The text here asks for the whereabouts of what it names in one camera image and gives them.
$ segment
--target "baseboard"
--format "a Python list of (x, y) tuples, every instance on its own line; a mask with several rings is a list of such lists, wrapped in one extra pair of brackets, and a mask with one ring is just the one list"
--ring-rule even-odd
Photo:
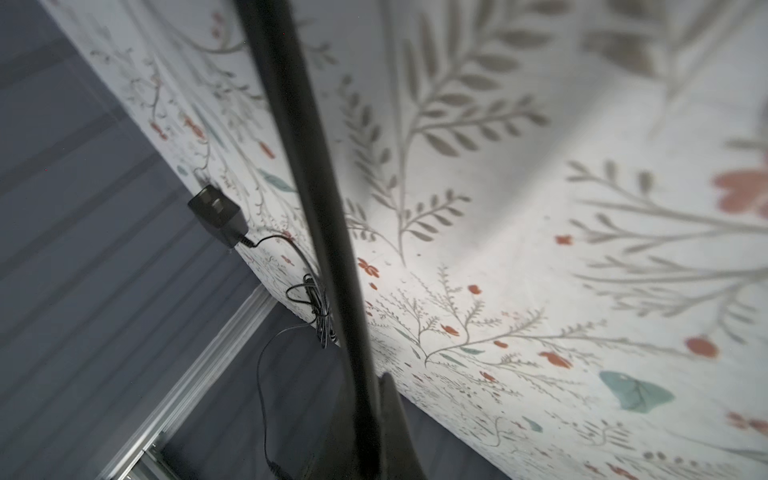
[(276, 304), (259, 285), (96, 480), (123, 480), (144, 450), (173, 437)]

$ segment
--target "floral wallpaper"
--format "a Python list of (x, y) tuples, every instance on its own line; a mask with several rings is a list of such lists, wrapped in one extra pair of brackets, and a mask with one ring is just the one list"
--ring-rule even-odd
[[(515, 479), (768, 477), (765, 2), (292, 5), (405, 396)], [(190, 191), (311, 250), (231, 4), (45, 6)], [(292, 250), (238, 251), (286, 302)]]

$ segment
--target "gray striped surface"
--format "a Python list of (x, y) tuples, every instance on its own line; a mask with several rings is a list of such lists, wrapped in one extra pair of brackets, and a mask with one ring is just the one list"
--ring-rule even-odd
[(0, 2), (0, 478), (94, 478), (257, 286), (36, 2)]
[[(274, 480), (264, 461), (256, 390), (258, 356), (274, 333), (300, 325), (278, 305), (163, 450), (183, 480)], [(319, 347), (312, 328), (284, 333), (261, 365), (270, 458), (294, 478), (321, 446), (342, 382), (340, 350)], [(507, 477), (422, 410), (402, 398), (416, 453), (434, 480)]]

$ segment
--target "black pole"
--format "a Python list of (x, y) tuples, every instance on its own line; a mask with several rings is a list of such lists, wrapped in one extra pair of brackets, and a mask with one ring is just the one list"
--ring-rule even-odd
[(298, 34), (286, 0), (235, 0), (235, 4), (296, 181), (333, 320), (346, 350), (360, 473), (375, 478), (382, 451), (378, 379), (341, 196)]

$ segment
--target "black power adapter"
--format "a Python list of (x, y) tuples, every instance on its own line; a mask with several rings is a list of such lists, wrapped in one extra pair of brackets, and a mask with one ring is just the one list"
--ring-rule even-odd
[(213, 185), (207, 185), (187, 203), (205, 230), (224, 245), (234, 248), (240, 242), (252, 247), (245, 236), (248, 223), (240, 207)]

